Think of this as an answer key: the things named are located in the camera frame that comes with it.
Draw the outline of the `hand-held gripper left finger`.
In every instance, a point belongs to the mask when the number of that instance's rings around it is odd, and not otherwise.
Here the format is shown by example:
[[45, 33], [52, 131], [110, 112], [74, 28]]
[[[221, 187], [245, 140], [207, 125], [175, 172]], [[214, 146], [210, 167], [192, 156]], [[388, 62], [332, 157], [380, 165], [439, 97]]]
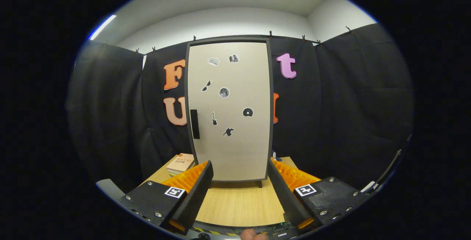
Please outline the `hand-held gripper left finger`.
[[120, 197], [120, 204], [151, 224], [186, 235], [210, 188], [213, 166], [200, 163], [166, 181], [147, 181]]

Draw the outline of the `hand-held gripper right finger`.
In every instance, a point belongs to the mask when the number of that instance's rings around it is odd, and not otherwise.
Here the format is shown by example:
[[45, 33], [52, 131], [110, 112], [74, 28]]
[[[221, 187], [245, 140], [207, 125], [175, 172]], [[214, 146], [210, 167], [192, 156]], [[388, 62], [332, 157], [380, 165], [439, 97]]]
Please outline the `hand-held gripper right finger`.
[[336, 177], [320, 179], [274, 158], [269, 159], [268, 175], [285, 219], [299, 233], [328, 226], [368, 199]]

